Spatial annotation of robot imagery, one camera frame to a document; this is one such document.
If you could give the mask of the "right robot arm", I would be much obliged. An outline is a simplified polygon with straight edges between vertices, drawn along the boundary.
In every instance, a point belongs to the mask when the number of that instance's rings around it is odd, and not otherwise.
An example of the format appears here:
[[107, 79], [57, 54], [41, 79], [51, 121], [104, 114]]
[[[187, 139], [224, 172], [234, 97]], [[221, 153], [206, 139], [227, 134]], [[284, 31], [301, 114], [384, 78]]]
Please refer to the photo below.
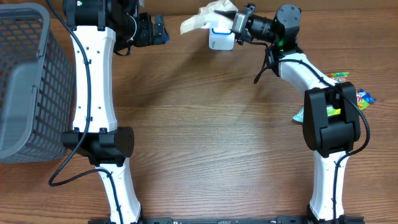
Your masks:
[[266, 46], [263, 70], [272, 70], [303, 96], [303, 137], [314, 155], [313, 193], [307, 223], [364, 223], [348, 217], [342, 205], [345, 167], [354, 143], [360, 138], [356, 90], [350, 82], [339, 83], [312, 65], [297, 42], [301, 10], [292, 4], [278, 8], [268, 19], [248, 4], [243, 12], [218, 11], [233, 21], [231, 31], [238, 44]]

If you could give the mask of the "colourful Haribo candy bag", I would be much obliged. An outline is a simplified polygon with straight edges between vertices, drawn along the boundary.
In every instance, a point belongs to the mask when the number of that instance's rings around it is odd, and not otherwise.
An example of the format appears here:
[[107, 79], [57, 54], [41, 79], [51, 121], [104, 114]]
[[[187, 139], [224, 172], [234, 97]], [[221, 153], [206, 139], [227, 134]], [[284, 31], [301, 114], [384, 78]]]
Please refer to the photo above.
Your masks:
[[[327, 76], [331, 79], [336, 80], [339, 83], [347, 82], [349, 73], [348, 72], [337, 72], [337, 73], [331, 73], [328, 74]], [[364, 110], [367, 108], [370, 104], [366, 102], [365, 100], [362, 99], [362, 90], [360, 89], [359, 91], [356, 92], [356, 97], [357, 97], [357, 106], [360, 110]], [[328, 116], [333, 116], [340, 114], [340, 109], [334, 109], [332, 106], [327, 106], [327, 114]]]

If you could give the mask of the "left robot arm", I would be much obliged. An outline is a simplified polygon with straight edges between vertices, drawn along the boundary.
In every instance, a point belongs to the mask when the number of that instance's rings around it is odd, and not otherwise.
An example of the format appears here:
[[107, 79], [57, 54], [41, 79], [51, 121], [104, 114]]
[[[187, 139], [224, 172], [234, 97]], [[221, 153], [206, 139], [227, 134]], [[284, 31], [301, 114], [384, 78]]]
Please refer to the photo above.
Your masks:
[[141, 203], [134, 191], [130, 158], [134, 131], [118, 125], [113, 105], [113, 55], [131, 47], [165, 44], [169, 33], [161, 15], [140, 12], [143, 1], [64, 1], [76, 65], [76, 109], [62, 144], [87, 157], [99, 173], [110, 207], [106, 223], [140, 223]]

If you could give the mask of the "blue wafer bar wrapper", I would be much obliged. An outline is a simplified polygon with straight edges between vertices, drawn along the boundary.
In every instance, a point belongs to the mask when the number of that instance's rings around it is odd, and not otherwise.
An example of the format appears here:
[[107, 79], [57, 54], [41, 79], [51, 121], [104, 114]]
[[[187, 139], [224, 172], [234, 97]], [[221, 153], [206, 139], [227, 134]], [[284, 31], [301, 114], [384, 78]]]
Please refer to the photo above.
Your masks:
[[363, 94], [362, 99], [368, 102], [369, 104], [375, 103], [377, 101], [377, 99], [373, 98], [370, 93], [364, 90], [362, 90], [362, 94]]

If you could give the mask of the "green toilet tissue pack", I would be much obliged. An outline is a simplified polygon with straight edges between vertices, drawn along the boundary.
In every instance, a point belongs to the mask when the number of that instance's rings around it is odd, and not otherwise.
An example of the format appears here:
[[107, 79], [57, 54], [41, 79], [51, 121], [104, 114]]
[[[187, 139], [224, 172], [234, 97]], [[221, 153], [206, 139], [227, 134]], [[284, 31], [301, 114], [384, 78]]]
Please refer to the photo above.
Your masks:
[[293, 120], [299, 123], [303, 123], [303, 114], [304, 114], [304, 108], [301, 108], [300, 111], [293, 116]]

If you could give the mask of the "beige snack bag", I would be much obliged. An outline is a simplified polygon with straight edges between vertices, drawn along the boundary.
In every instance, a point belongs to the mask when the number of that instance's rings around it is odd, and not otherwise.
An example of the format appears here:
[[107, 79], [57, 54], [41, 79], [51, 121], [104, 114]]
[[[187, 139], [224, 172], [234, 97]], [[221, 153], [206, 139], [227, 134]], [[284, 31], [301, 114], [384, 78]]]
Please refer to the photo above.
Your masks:
[[238, 11], [238, 8], [230, 0], [218, 0], [199, 8], [198, 14], [183, 21], [180, 26], [180, 34], [190, 32], [195, 29], [226, 28], [230, 29], [233, 20], [228, 19], [215, 11]]

